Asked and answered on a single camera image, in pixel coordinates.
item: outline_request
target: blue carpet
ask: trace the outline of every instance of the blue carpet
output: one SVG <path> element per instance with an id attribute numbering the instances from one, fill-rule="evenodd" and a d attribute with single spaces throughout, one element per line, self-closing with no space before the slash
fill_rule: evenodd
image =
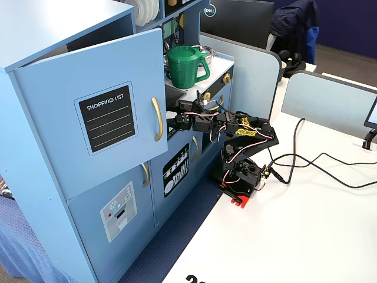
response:
<path id="1" fill-rule="evenodd" d="M 161 283 L 216 204 L 217 184 L 203 178 L 119 283 Z"/>

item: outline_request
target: yellow label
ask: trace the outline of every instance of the yellow label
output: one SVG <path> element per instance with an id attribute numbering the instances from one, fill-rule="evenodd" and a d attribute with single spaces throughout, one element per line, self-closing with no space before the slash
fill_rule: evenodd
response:
<path id="1" fill-rule="evenodd" d="M 247 119 L 246 117 L 243 117 L 243 118 L 242 118 L 242 124 L 247 125 L 247 126 L 250 125 L 250 124 L 249 124 L 249 121 L 248 121 L 248 119 Z"/>
<path id="2" fill-rule="evenodd" d="M 236 131 L 236 134 L 239 134 L 241 136 L 255 137 L 255 135 L 257 134 L 257 132 L 256 131 L 249 131 L 249 130 L 245 130 L 245 129 L 238 129 Z"/>

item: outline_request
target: wall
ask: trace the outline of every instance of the wall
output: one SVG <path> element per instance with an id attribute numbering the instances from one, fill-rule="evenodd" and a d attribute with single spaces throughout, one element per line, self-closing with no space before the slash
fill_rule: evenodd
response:
<path id="1" fill-rule="evenodd" d="M 272 0 L 275 9 L 294 0 Z M 320 10 L 318 44 L 377 59 L 373 0 L 316 0 Z"/>

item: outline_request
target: jacket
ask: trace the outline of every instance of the jacket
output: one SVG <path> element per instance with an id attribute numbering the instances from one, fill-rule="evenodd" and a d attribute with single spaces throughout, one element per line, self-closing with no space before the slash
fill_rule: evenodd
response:
<path id="1" fill-rule="evenodd" d="M 298 0 L 274 13 L 270 33 L 277 36 L 272 51 L 299 53 L 302 60 L 314 64 L 318 37 L 319 10 L 314 0 Z"/>

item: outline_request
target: dell logo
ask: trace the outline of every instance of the dell logo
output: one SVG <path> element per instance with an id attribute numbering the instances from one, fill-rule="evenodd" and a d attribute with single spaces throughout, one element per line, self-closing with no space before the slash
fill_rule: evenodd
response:
<path id="1" fill-rule="evenodd" d="M 216 15 L 216 7 L 213 4 L 210 4 L 208 8 L 204 9 L 204 13 L 207 17 L 212 18 Z"/>

